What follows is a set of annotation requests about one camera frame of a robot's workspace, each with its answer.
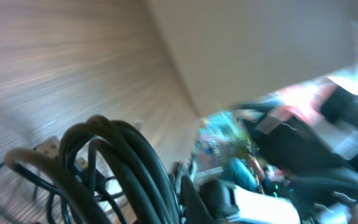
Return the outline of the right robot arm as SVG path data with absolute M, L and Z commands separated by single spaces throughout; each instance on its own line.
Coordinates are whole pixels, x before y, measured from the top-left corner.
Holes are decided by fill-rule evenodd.
M 334 85 L 296 96 L 205 118 L 189 223 L 358 223 L 358 95 Z

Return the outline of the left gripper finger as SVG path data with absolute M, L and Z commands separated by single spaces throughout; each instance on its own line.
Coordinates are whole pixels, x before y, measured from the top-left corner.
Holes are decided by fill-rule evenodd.
M 209 214 L 208 209 L 199 196 L 195 186 L 188 176 L 181 177 L 181 204 L 187 224 L 214 224 L 216 221 Z

